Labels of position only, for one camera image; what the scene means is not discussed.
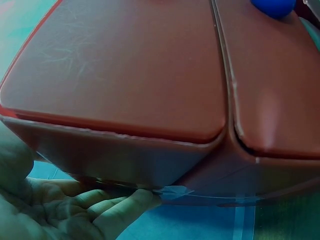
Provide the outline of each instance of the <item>tile floor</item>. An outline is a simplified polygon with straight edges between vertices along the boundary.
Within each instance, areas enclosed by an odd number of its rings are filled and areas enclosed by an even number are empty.
[[[56,0],[0,0],[0,81],[18,50]],[[30,177],[70,179],[36,162]],[[255,208],[164,205],[143,214],[119,240],[252,240]]]

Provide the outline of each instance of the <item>blue handle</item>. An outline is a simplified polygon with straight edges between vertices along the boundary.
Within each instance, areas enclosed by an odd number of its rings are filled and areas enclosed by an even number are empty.
[[[274,19],[281,19],[292,12],[296,0],[251,0],[261,12]]]

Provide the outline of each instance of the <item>plastic lid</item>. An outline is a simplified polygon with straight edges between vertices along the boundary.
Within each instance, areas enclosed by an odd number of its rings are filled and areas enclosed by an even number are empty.
[[[319,159],[320,54],[298,16],[275,20],[247,0],[216,6],[240,141],[255,155]]]
[[[209,143],[226,124],[208,0],[68,0],[8,72],[3,108],[25,119]]]

